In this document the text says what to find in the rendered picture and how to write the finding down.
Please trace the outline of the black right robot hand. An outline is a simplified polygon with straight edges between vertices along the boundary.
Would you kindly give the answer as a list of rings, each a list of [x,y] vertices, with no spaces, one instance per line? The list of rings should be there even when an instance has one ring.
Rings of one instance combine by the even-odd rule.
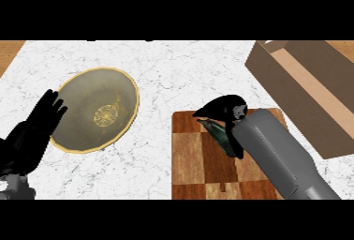
[[[210,119],[226,129],[230,145],[236,158],[244,158],[244,148],[233,136],[233,127],[247,117],[248,104],[239,95],[226,95],[216,98],[195,113],[201,120]]]

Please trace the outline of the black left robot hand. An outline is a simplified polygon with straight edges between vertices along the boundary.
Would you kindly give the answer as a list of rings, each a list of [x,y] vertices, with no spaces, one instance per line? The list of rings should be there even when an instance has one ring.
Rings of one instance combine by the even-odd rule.
[[[67,110],[58,91],[49,89],[27,120],[18,123],[8,138],[0,138],[0,177],[27,175],[36,170]]]

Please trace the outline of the dark green eggplant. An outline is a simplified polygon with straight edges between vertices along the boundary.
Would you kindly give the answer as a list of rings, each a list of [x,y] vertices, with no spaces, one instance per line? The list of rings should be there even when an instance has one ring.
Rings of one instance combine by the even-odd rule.
[[[226,129],[222,125],[219,125],[214,121],[210,119],[201,120],[198,119],[198,122],[202,124],[204,128],[207,129],[211,137],[214,138],[219,146],[222,147],[226,155],[230,158],[236,157],[236,154],[233,152],[233,147],[230,145]]]

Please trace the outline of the brown cardboard box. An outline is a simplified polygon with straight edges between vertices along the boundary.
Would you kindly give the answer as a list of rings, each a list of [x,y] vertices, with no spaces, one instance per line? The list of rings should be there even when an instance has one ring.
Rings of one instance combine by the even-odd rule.
[[[260,40],[245,66],[325,159],[354,154],[354,62],[323,40]]]

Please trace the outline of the checkered wooden cutting board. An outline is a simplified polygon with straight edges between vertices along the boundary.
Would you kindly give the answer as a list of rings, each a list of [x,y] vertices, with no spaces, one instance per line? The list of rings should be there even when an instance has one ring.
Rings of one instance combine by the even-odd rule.
[[[171,199],[281,200],[250,154],[226,155],[192,114],[171,115]]]

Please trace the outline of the grey gold-rimmed plate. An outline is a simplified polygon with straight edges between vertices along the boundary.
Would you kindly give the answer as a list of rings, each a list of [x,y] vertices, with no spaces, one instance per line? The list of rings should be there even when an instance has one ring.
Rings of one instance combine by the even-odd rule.
[[[139,86],[114,67],[80,72],[59,87],[68,111],[52,135],[58,149],[87,154],[110,146],[130,129],[141,106]]]

